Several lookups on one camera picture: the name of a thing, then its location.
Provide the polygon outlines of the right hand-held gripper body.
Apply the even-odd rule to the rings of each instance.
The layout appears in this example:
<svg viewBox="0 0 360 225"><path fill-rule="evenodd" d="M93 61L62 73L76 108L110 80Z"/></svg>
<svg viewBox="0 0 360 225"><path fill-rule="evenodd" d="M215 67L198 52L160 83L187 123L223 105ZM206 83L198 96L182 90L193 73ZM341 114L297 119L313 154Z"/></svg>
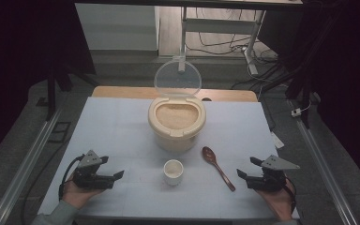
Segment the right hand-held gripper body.
<svg viewBox="0 0 360 225"><path fill-rule="evenodd" d="M262 177L247 176L247 187L262 191L279 191L286 185L285 170L298 170L299 166L271 155L262 161Z"/></svg>

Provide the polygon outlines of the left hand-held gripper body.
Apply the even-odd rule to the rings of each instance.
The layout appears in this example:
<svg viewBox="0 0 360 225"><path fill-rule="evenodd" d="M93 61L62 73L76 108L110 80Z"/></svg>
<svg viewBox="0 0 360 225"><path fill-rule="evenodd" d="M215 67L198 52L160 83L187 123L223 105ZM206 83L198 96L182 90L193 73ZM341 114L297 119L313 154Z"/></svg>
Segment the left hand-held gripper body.
<svg viewBox="0 0 360 225"><path fill-rule="evenodd" d="M93 150L89 150L74 171L72 181L85 189L108 189L114 184L113 176L97 175L102 161Z"/></svg>

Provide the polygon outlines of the white cup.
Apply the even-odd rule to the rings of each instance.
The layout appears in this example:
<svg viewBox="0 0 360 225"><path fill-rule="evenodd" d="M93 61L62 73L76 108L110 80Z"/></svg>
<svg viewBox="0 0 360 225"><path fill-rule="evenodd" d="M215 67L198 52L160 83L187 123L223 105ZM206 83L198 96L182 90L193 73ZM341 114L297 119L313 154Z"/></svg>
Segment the white cup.
<svg viewBox="0 0 360 225"><path fill-rule="evenodd" d="M183 178L183 164L176 159L168 160L163 167L164 179L169 186L177 186Z"/></svg>

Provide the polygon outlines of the person's left hand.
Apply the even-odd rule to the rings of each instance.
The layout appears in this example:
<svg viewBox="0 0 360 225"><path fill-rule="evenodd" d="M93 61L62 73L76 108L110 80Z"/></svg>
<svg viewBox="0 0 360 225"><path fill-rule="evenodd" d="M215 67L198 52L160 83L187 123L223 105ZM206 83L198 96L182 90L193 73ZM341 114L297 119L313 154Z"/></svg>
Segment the person's left hand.
<svg viewBox="0 0 360 225"><path fill-rule="evenodd" d="M77 209L82 209L90 199L102 192L103 189L84 189L78 187L73 181L67 181L62 200Z"/></svg>

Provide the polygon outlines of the person's right hand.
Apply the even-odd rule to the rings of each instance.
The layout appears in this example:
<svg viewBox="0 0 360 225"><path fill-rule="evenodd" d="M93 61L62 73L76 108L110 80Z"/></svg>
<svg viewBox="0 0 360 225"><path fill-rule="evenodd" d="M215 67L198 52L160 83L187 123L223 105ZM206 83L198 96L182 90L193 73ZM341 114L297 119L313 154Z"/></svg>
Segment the person's right hand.
<svg viewBox="0 0 360 225"><path fill-rule="evenodd" d="M257 190L257 193L276 217L277 221L273 225L297 225L297 221L293 219L292 198L285 189L278 192Z"/></svg>

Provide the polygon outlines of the white paper tag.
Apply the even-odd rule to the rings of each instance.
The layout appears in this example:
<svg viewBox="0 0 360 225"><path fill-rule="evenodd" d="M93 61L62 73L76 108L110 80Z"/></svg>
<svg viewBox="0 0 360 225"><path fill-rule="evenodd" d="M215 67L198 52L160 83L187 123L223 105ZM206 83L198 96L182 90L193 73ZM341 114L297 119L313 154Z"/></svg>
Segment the white paper tag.
<svg viewBox="0 0 360 225"><path fill-rule="evenodd" d="M271 133L271 136L272 136L272 139L273 139L276 149L280 149L285 146L283 141L274 132Z"/></svg>

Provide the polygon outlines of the white table mat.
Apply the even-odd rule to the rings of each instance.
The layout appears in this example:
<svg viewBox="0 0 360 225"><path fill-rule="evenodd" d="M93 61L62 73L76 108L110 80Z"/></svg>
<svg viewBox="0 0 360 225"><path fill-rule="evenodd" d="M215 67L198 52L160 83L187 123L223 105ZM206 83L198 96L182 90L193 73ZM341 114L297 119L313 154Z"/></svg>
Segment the white table mat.
<svg viewBox="0 0 360 225"><path fill-rule="evenodd" d="M175 155L157 146L147 121L147 99L90 97L39 210L49 214L58 204L58 187L69 163L94 150L109 160L99 173L124 171L111 190L94 197L81 211L86 217L165 219L264 219L272 212L236 169L259 176L250 157L275 154L263 108L253 102L206 103L206 123L195 146ZM207 146L235 186L230 191L218 170L203 159ZM182 181L169 186L163 167L170 160L184 167Z"/></svg>

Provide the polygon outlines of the brown wooden spoon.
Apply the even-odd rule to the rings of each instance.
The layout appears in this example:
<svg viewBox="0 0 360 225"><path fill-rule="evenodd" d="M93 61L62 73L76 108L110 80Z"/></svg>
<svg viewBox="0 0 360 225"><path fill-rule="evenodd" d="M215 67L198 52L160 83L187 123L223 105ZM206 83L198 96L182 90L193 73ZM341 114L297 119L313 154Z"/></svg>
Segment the brown wooden spoon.
<svg viewBox="0 0 360 225"><path fill-rule="evenodd" d="M212 164L217 169L218 173L220 174L224 183L227 185L227 187L230 189L230 191L235 191L235 186L233 185L233 183L226 176L224 171L222 171L221 168L218 166L216 154L213 152L213 150L211 148L205 146L202 149L202 157L206 162Z"/></svg>

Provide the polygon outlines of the beige rice container with clear lid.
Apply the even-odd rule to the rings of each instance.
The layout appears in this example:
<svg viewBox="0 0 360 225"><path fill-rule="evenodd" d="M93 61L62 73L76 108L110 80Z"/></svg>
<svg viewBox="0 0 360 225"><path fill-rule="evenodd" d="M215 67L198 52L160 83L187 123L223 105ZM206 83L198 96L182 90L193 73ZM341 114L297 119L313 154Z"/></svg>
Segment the beige rice container with clear lid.
<svg viewBox="0 0 360 225"><path fill-rule="evenodd" d="M202 77L198 69L187 61L172 60L162 65L155 75L156 97L149 106L148 123L155 133L159 147L166 151L182 153L191 149L206 121L206 110L196 95L202 88ZM156 115L159 106L186 104L194 106L199 116L190 127L171 129L162 126Z"/></svg>

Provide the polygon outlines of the rice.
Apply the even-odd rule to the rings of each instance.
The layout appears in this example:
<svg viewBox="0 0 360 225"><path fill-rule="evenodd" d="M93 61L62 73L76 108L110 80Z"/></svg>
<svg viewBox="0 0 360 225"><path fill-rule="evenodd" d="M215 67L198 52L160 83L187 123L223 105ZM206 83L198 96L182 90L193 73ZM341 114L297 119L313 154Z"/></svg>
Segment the rice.
<svg viewBox="0 0 360 225"><path fill-rule="evenodd" d="M159 123L171 129L183 129L193 125L199 116L198 110L186 104L165 104L156 110Z"/></svg>

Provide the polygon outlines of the black metal stand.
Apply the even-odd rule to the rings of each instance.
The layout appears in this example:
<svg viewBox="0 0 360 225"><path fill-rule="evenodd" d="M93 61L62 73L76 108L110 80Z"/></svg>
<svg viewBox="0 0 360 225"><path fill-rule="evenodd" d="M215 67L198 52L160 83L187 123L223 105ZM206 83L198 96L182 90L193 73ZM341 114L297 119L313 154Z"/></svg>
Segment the black metal stand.
<svg viewBox="0 0 360 225"><path fill-rule="evenodd" d="M38 107L47 107L47 116L46 120L50 121L53 118L53 115L55 113L56 108L56 100L55 100L55 76L53 68L51 68L48 78L47 78L47 88L48 88L48 96L47 97L41 97L37 101Z"/></svg>

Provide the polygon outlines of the black curtain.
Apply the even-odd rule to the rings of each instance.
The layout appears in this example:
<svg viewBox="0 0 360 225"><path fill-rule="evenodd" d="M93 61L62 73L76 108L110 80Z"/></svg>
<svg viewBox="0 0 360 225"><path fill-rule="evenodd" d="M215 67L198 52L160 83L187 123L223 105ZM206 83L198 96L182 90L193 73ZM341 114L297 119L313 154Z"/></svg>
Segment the black curtain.
<svg viewBox="0 0 360 225"><path fill-rule="evenodd" d="M360 0L302 0L266 12L259 39L321 98L318 114L360 169Z"/></svg>
<svg viewBox="0 0 360 225"><path fill-rule="evenodd" d="M23 110L32 85L70 73L94 74L76 0L0 0L0 143Z"/></svg>

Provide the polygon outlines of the white cabinet panel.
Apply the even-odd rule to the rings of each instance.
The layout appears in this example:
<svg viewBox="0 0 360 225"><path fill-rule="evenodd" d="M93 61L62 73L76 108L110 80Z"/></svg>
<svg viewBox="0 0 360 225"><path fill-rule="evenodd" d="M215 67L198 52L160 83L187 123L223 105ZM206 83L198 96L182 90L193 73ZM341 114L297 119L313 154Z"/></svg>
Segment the white cabinet panel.
<svg viewBox="0 0 360 225"><path fill-rule="evenodd" d="M157 51L159 7L75 5L90 50Z"/></svg>

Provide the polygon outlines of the metal rail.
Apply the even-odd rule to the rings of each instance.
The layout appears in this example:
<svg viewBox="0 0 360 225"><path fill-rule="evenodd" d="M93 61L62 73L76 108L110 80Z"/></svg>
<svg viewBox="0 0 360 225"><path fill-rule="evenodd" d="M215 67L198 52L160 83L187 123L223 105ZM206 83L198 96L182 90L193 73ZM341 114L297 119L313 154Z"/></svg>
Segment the metal rail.
<svg viewBox="0 0 360 225"><path fill-rule="evenodd" d="M345 175L353 172L354 164L342 145L318 115L312 115L308 125L301 117L294 121L313 161L312 172L317 182L306 182L310 194L303 195L304 221L321 225L359 225L345 192L342 189Z"/></svg>
<svg viewBox="0 0 360 225"><path fill-rule="evenodd" d="M42 124L41 130L38 132L35 140L25 155L20 168L16 171L13 179L8 185L8 188L0 201L0 225L5 225L7 222L61 112L60 109L57 109L56 112L52 114L52 117Z"/></svg>

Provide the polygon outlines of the white desk frame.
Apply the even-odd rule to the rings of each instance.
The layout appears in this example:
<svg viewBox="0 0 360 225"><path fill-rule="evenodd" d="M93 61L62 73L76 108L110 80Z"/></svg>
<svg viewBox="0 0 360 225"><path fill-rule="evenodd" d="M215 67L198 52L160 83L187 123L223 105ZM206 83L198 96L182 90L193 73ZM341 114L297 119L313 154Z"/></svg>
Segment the white desk frame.
<svg viewBox="0 0 360 225"><path fill-rule="evenodd" d="M263 23L265 11L257 10L256 17L252 21L221 20L221 19L200 19L188 17L188 8L182 7L181 13L181 42L179 57L181 61L186 60L186 37L187 32L192 33L209 33L209 34L230 34L230 35L247 35L249 43L242 47L241 51L247 61L248 72L251 75L257 75L252 51Z"/></svg>

